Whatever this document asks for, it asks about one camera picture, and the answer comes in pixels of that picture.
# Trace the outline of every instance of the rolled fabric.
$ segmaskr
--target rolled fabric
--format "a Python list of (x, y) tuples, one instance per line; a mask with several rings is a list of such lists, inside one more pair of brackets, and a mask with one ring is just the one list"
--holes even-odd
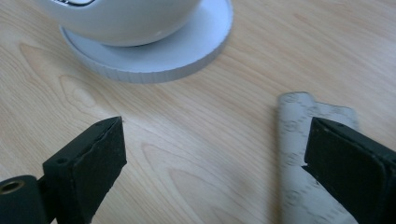
[(280, 200), (283, 224), (357, 224), (355, 218), (302, 166), (311, 120), (330, 119), (358, 130), (355, 111), (316, 102), (307, 92), (278, 98)]

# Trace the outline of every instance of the white round base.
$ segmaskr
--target white round base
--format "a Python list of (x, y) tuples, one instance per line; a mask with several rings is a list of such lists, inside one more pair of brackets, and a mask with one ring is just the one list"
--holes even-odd
[(232, 23), (230, 0), (202, 0), (180, 30), (143, 46), (110, 47), (63, 27), (61, 32), (93, 72), (117, 81), (159, 83), (193, 74), (212, 62), (224, 47)]

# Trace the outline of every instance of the light wooden surface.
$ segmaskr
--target light wooden surface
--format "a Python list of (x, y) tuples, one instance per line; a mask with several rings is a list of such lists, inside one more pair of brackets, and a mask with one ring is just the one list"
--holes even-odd
[(228, 45), (177, 81), (84, 68), (33, 1), (0, 2), (0, 179), (121, 115), (128, 164), (93, 223), (279, 223), (276, 98), (354, 108), (396, 149), (394, 0), (239, 0)]

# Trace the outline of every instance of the hole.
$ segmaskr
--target hole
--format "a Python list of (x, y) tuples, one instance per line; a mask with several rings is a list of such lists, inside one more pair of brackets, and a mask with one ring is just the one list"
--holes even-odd
[(65, 162), (67, 162), (66, 158), (60, 158), (59, 160), (56, 161), (56, 163), (58, 164), (64, 164)]
[(15, 192), (21, 187), (23, 187), (23, 185), (24, 185), (24, 181), (22, 180), (14, 180), (9, 183), (6, 183), (5, 185), (0, 187), (0, 195)]

